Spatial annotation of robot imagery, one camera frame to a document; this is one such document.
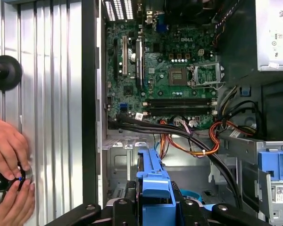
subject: green circuit board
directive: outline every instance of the green circuit board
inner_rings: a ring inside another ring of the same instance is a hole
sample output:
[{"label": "green circuit board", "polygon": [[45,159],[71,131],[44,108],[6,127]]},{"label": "green circuit board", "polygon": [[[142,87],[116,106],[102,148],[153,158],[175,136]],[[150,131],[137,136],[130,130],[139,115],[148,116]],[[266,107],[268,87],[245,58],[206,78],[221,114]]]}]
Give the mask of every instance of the green circuit board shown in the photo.
[{"label": "green circuit board", "polygon": [[[106,34],[107,48],[107,111],[108,117],[114,119],[120,112],[120,104],[128,105],[128,115],[143,113],[143,102],[146,99],[181,99],[181,98],[216,98],[214,88],[192,88],[187,84],[192,75],[189,66],[194,64],[215,62],[216,56],[212,46],[214,38],[213,27],[172,27],[165,33],[158,33],[151,28],[144,28],[144,84],[143,89],[135,85],[135,64],[130,61],[134,53],[134,45],[128,43],[128,73],[116,75],[115,42],[117,41],[117,72],[122,69],[123,61],[122,37],[133,40],[138,34],[135,23],[109,24]],[[199,82],[216,79],[215,66],[199,68]],[[198,128],[207,128],[213,117],[208,112],[204,115],[189,115],[189,118],[199,119]],[[145,116],[152,122],[168,117]]]}]

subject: ribbed metal panel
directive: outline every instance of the ribbed metal panel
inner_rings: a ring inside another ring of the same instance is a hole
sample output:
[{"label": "ribbed metal panel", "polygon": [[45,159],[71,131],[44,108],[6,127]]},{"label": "ribbed metal panel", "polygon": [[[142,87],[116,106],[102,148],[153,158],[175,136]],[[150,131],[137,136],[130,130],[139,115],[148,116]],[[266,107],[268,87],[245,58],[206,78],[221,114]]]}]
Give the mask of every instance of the ribbed metal panel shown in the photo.
[{"label": "ribbed metal panel", "polygon": [[81,3],[0,0],[0,55],[22,64],[21,84],[0,92],[0,118],[27,137],[43,226],[82,204]]}]

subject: ram slot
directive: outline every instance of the ram slot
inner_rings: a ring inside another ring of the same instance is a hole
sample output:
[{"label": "ram slot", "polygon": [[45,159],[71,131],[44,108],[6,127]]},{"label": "ram slot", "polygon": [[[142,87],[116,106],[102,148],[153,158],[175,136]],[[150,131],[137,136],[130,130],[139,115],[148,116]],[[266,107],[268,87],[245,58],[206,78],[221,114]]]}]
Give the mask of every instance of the ram slot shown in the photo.
[{"label": "ram slot", "polygon": [[138,90],[143,88],[143,48],[142,41],[136,41],[135,82]]},{"label": "ram slot", "polygon": [[117,39],[113,40],[113,77],[114,80],[117,81],[118,79],[118,46],[117,46]]},{"label": "ram slot", "polygon": [[127,36],[123,36],[123,75],[128,74],[128,40]]},{"label": "ram slot", "polygon": [[190,108],[151,108],[148,110],[148,114],[151,116],[166,116],[166,115],[203,115],[210,114],[211,109],[207,107],[190,107]]},{"label": "ram slot", "polygon": [[183,98],[183,99],[148,99],[144,106],[163,107],[163,106],[191,106],[191,105],[210,105],[211,99],[202,98]]}]

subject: hand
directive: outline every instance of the hand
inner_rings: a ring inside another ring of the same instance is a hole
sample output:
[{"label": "hand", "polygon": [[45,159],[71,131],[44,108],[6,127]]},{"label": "hand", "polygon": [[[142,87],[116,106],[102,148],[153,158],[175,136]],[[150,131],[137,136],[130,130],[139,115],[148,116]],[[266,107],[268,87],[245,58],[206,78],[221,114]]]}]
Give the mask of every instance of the hand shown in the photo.
[{"label": "hand", "polygon": [[21,177],[18,161],[29,170],[28,144],[15,128],[0,120],[0,173],[8,180]]},{"label": "hand", "polygon": [[34,184],[26,180],[18,193],[19,184],[19,180],[13,183],[0,204],[0,226],[22,226],[33,214]]}]

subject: black suction cup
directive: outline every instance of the black suction cup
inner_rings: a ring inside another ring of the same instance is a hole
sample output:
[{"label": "black suction cup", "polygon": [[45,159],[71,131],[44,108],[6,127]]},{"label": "black suction cup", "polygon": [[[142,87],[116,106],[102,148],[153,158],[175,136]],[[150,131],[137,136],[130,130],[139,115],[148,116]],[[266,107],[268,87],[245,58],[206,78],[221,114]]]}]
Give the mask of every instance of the black suction cup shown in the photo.
[{"label": "black suction cup", "polygon": [[7,180],[1,173],[0,173],[0,192],[6,192],[9,190],[9,188],[12,186],[12,184],[16,181],[16,180],[20,180],[20,186],[19,186],[19,190],[21,189],[24,181],[26,179],[30,179],[31,178],[31,170],[29,170],[28,172],[25,172],[21,165],[18,165],[18,168],[22,174],[22,176],[20,178],[15,178],[14,180]]},{"label": "black suction cup", "polygon": [[0,90],[15,88],[22,79],[22,67],[11,56],[0,56]]}]

